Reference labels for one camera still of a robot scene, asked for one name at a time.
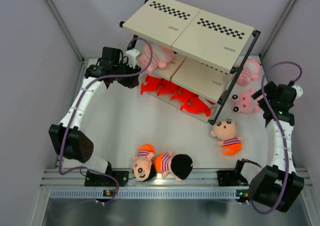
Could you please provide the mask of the pink striped frog plush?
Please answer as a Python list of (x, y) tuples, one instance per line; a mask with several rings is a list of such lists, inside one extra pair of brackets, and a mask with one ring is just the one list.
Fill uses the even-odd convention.
[(257, 80), (261, 69), (262, 66), (258, 61), (247, 59), (236, 83), (240, 86), (246, 86), (251, 81)]
[(251, 88), (249, 91), (243, 91), (239, 94), (233, 94), (231, 97), (234, 102), (232, 111), (234, 113), (244, 114), (260, 112), (261, 108), (259, 107), (257, 100), (252, 98), (254, 92), (254, 89)]
[[(147, 68), (147, 72), (152, 73), (157, 68), (164, 69), (174, 58), (175, 53), (166, 47), (158, 45), (156, 43), (150, 43), (152, 48), (152, 61)], [(138, 58), (138, 65), (144, 69), (147, 67), (151, 57), (151, 51), (147, 44), (144, 45), (143, 52)]]

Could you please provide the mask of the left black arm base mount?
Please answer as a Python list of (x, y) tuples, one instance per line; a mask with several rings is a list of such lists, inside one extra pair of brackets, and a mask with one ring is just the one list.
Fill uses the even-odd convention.
[[(127, 170), (113, 171), (111, 176), (118, 182), (120, 187), (126, 186), (129, 180), (129, 172)], [(116, 182), (113, 179), (103, 176), (101, 174), (87, 172), (84, 186), (85, 187), (115, 187)]]

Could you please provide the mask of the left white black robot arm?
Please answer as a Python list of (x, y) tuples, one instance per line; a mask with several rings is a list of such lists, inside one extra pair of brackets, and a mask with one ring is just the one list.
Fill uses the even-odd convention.
[(111, 163), (95, 152), (94, 141), (86, 135), (87, 126), (97, 102), (110, 84), (118, 82), (130, 89), (138, 85), (139, 75), (143, 72), (138, 66), (140, 54), (135, 48), (123, 52), (104, 47), (102, 56), (88, 63), (71, 107), (61, 121), (52, 124), (48, 130), (58, 155), (60, 175), (87, 170), (86, 178), (95, 176), (102, 186), (116, 181)]

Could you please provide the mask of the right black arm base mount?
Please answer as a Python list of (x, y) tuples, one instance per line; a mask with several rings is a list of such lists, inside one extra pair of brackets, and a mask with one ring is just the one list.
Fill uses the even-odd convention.
[(234, 170), (218, 170), (217, 171), (218, 185), (220, 187), (241, 186), (242, 181), (238, 173)]

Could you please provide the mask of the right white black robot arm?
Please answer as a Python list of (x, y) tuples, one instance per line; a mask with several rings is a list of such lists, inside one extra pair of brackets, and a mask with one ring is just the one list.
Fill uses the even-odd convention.
[(248, 198), (252, 202), (287, 212), (305, 186), (297, 175), (292, 157), (292, 134), (295, 125), (290, 109), (302, 95), (298, 85), (276, 85), (268, 82), (252, 96), (263, 110), (267, 133), (267, 160), (263, 166), (249, 159), (236, 162), (235, 182), (248, 183)]

